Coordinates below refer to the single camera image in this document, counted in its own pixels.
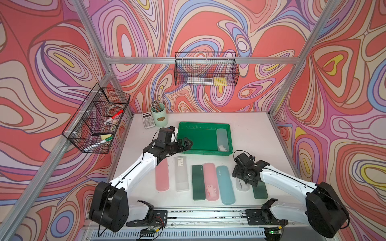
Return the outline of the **dark green translucent pencil case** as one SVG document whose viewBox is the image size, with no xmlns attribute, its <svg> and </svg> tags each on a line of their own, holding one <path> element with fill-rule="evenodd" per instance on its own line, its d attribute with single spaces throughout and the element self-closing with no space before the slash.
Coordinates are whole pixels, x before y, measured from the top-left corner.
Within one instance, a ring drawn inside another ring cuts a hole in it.
<svg viewBox="0 0 386 241">
<path fill-rule="evenodd" d="M 253 186 L 253 195 L 255 199 L 268 199 L 268 193 L 264 182 L 259 182 L 257 186 Z"/>
</svg>

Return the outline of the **green plastic storage tray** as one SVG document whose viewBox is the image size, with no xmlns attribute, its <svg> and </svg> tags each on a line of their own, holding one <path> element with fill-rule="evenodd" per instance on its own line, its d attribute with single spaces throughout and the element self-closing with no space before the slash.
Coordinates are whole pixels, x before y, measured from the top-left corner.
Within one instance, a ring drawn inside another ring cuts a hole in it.
<svg viewBox="0 0 386 241">
<path fill-rule="evenodd" d="M 219 152 L 217 146 L 217 129 L 226 129 L 229 151 Z M 231 126 L 224 123 L 180 122 L 178 126 L 178 139 L 189 138 L 193 142 L 186 154 L 229 156 L 233 153 Z"/>
</svg>

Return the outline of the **teal pencil case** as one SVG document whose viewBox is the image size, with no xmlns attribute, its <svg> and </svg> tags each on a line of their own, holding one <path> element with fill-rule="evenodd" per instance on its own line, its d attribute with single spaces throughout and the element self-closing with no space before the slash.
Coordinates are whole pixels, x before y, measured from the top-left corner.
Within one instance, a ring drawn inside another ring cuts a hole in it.
<svg viewBox="0 0 386 241">
<path fill-rule="evenodd" d="M 218 166 L 216 168 L 218 185 L 221 201 L 224 205 L 232 205 L 236 198 L 233 190 L 231 176 L 227 166 Z"/>
</svg>

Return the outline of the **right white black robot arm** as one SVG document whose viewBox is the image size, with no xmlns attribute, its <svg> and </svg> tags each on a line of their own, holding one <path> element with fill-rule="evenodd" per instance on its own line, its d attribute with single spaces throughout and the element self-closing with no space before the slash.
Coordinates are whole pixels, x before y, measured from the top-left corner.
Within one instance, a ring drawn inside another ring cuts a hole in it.
<svg viewBox="0 0 386 241">
<path fill-rule="evenodd" d="M 245 151 L 241 151 L 233 159 L 235 167 L 232 177 L 253 187 L 260 183 L 272 185 L 298 200 L 298 203 L 285 203 L 277 198 L 270 198 L 260 208 L 259 218 L 265 224 L 293 221 L 309 225 L 318 234 L 329 239 L 339 230 L 349 227 L 349 212 L 330 184 L 315 184 L 296 178 L 266 161 L 257 161 Z"/>
</svg>

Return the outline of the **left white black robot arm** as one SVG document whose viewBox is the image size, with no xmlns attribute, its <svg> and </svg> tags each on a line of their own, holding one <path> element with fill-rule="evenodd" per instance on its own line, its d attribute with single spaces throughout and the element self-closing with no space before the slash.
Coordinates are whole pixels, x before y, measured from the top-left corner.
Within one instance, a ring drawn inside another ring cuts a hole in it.
<svg viewBox="0 0 386 241">
<path fill-rule="evenodd" d="M 162 218 L 154 214 L 154 206 L 143 200 L 132 201 L 130 194 L 167 157 L 188 151 L 193 145 L 189 138 L 178 139 L 174 127 L 160 128 L 157 138 L 143 149 L 126 171 L 109 183 L 100 182 L 96 186 L 88 212 L 89 220 L 115 233 L 128 223 L 163 227 Z"/>
</svg>

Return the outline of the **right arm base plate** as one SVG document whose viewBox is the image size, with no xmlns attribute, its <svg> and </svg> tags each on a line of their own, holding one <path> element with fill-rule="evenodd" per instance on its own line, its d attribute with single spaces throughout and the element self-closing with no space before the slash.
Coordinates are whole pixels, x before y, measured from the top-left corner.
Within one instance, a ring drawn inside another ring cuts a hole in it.
<svg viewBox="0 0 386 241">
<path fill-rule="evenodd" d="M 242 217 L 247 219 L 250 226 L 286 226 L 287 220 L 279 220 L 269 210 L 246 209 Z"/>
</svg>

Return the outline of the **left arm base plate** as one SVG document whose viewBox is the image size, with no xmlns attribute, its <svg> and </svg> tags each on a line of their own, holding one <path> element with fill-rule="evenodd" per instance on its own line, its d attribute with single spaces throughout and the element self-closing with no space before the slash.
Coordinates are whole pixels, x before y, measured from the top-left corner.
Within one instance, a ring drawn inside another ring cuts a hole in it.
<svg viewBox="0 0 386 241">
<path fill-rule="evenodd" d="M 167 224 L 167 210 L 153 210 L 143 220 L 126 222 L 127 227 L 165 227 Z"/>
</svg>

